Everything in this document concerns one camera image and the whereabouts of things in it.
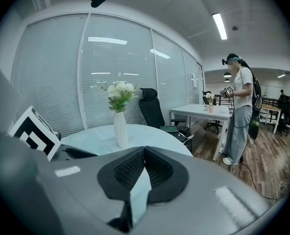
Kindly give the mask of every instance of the small vase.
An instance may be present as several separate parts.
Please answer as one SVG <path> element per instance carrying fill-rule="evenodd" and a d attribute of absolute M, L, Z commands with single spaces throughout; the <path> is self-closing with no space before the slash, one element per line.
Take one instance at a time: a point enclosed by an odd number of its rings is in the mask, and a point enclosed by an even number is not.
<path fill-rule="evenodd" d="M 126 149 L 128 148 L 127 127 L 123 112 L 116 112 L 114 115 L 114 129 L 118 145 Z"/>
<path fill-rule="evenodd" d="M 214 111 L 214 106 L 211 104 L 209 105 L 209 113 L 213 113 Z"/>

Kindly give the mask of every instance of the ceiling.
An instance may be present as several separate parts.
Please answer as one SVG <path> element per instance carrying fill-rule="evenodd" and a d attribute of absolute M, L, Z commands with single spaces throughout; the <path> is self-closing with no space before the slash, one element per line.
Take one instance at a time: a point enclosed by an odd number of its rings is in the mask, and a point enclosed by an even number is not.
<path fill-rule="evenodd" d="M 50 0 L 51 5 L 72 0 Z M 201 56 L 216 46 L 255 44 L 275 46 L 290 43 L 290 27 L 272 0 L 108 0 L 142 11 L 164 22 L 187 39 Z M 16 2 L 22 18 L 35 12 L 33 6 Z M 222 41 L 212 18 L 219 12 L 228 40 Z"/>

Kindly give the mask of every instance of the backpack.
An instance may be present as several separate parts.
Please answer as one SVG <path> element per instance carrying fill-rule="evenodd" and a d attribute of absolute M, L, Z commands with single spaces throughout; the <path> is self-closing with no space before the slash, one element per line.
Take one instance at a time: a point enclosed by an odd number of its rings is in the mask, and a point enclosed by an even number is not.
<path fill-rule="evenodd" d="M 251 71 L 252 76 L 253 76 L 253 96 L 252 96 L 253 112 L 252 112 L 252 117 L 251 117 L 249 128 L 248 128 L 248 134 L 252 138 L 252 140 L 255 140 L 259 132 L 260 111 L 262 108 L 263 100 L 262 100 L 261 86 L 258 82 L 258 79 L 254 76 L 254 73 L 252 72 L 250 68 L 249 70 Z"/>

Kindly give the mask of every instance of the person in background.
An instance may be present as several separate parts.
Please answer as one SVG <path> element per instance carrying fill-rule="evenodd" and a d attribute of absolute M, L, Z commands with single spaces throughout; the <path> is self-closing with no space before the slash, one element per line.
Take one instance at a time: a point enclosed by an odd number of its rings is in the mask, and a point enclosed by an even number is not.
<path fill-rule="evenodd" d="M 280 95 L 280 97 L 279 97 L 278 100 L 283 101 L 283 98 L 284 98 L 285 94 L 284 94 L 284 91 L 283 90 L 281 90 L 280 92 L 281 92 L 281 95 Z"/>

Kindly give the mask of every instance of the controller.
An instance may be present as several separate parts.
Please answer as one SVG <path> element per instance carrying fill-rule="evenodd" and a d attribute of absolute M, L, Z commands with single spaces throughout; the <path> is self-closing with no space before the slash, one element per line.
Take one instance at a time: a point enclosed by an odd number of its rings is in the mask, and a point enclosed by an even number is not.
<path fill-rule="evenodd" d="M 232 87 L 229 85 L 228 87 L 224 88 L 223 91 L 220 92 L 220 95 L 223 97 L 223 98 L 228 98 L 229 97 L 229 92 L 232 92 L 233 89 Z"/>

